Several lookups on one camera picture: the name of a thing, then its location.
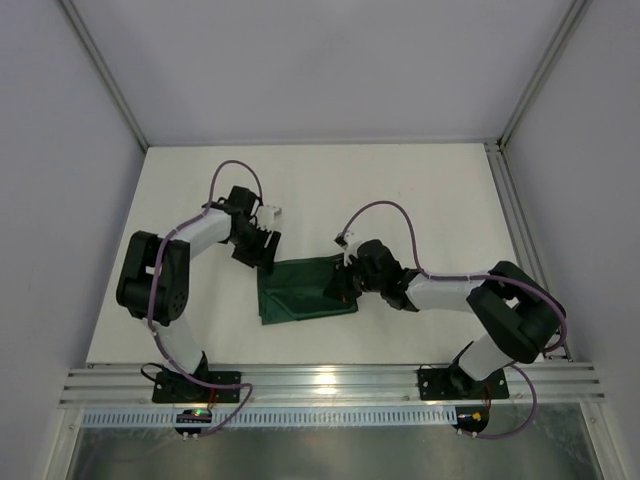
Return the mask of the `dark green cloth napkin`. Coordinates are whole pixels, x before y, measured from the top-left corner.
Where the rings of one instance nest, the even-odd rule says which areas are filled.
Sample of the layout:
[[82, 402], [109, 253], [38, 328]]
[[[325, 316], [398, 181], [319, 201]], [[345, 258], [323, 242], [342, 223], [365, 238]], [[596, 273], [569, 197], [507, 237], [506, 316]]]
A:
[[342, 255], [275, 262], [270, 273], [257, 273], [261, 324], [276, 325], [358, 312], [357, 302], [324, 295]]

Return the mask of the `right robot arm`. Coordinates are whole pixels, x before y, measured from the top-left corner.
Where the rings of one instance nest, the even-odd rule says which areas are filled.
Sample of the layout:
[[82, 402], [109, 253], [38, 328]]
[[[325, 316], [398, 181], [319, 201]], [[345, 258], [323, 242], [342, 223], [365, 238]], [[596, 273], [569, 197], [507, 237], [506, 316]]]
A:
[[566, 337], [562, 305], [509, 261], [470, 275], [428, 274], [405, 268], [380, 240], [363, 241], [347, 232], [335, 243], [343, 259], [324, 289], [328, 298], [348, 302], [377, 293], [393, 309], [472, 313], [484, 335], [466, 346], [446, 368], [445, 388], [456, 398], [478, 392], [490, 375], [514, 363], [531, 364]]

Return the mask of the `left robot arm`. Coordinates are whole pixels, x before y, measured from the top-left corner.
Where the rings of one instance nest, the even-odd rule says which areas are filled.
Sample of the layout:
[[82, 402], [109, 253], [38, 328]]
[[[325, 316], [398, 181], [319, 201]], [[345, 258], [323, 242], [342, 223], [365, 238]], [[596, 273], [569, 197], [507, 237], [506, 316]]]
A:
[[193, 218], [163, 237], [146, 231], [131, 236], [116, 302], [146, 324], [163, 359], [154, 380], [155, 402], [203, 402], [213, 391], [226, 389], [213, 382], [207, 356], [185, 318], [191, 262], [212, 246], [231, 244], [233, 259], [270, 273], [281, 215], [281, 208], [234, 186], [228, 197], [208, 200]]

